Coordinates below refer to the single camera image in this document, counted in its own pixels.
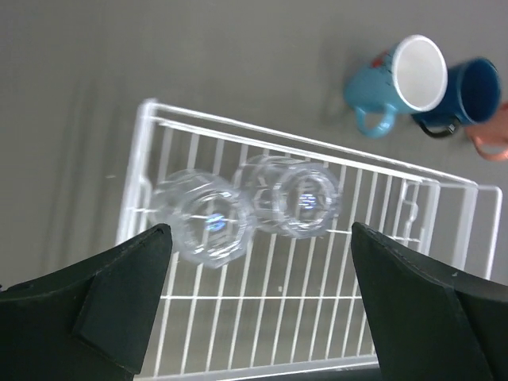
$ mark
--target wire rack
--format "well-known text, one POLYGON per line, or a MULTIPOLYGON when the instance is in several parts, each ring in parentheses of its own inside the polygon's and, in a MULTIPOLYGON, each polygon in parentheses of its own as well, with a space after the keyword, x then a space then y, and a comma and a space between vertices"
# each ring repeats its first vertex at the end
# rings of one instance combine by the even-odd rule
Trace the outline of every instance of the wire rack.
POLYGON ((152 189, 170 173, 199 168, 230 180, 259 154, 325 165, 343 189, 341 215, 323 237, 258 232, 244 257, 217 270, 174 252, 143 379, 241 379, 375 364, 349 253, 354 221, 490 278, 499 188, 155 99, 138 110, 117 243, 147 229, 152 189))

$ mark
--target clear glass cup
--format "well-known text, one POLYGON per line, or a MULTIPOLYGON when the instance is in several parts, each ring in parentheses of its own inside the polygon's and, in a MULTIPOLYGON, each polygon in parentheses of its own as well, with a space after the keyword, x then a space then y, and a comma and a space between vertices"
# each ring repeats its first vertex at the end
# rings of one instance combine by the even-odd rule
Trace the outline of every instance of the clear glass cup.
POLYGON ((335 175, 317 163, 285 156, 254 156, 235 174, 252 199, 258 227, 295 238, 316 237, 341 211, 335 175))
POLYGON ((150 202, 152 223, 171 226, 186 260, 217 268, 245 254, 256 230, 250 200, 222 177, 178 171, 159 184, 150 202))

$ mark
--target wire grid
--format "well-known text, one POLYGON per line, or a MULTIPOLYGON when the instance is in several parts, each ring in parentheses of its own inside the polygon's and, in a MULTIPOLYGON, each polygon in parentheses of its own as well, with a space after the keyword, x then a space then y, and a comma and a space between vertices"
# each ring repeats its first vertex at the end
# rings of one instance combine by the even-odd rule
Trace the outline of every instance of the wire grid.
MULTIPOLYGON (((284 155, 322 163, 343 190, 341 215, 323 237, 295 240, 257 232, 244 257, 217 270, 180 260, 174 252, 141 375, 181 379, 208 372, 210 379, 220 379, 227 377, 221 371, 232 369, 258 367, 269 374, 281 364, 375 362, 349 252, 350 227, 365 222, 429 254, 438 182, 155 114, 140 119, 153 131, 146 155, 134 152, 144 170, 134 197, 140 207, 130 210, 124 225, 129 237, 148 227, 152 184, 185 168, 230 180, 249 157, 284 155)), ((450 187, 464 187, 458 179, 450 187)))

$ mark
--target gray floor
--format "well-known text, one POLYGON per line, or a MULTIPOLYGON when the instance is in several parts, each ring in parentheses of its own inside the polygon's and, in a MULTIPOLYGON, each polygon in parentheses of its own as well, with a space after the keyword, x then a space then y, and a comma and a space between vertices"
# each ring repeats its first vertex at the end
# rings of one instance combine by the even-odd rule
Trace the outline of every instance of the gray floor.
MULTIPOLYGON (((148 97, 506 191, 508 164, 482 160, 463 137, 430 140, 401 118, 368 140, 322 111, 341 105, 359 63, 412 33, 435 40, 449 64, 490 58, 506 85, 507 14, 502 0, 2 2, 1 283, 114 244, 136 107, 148 97)), ((506 248, 500 234, 500 282, 506 248)))

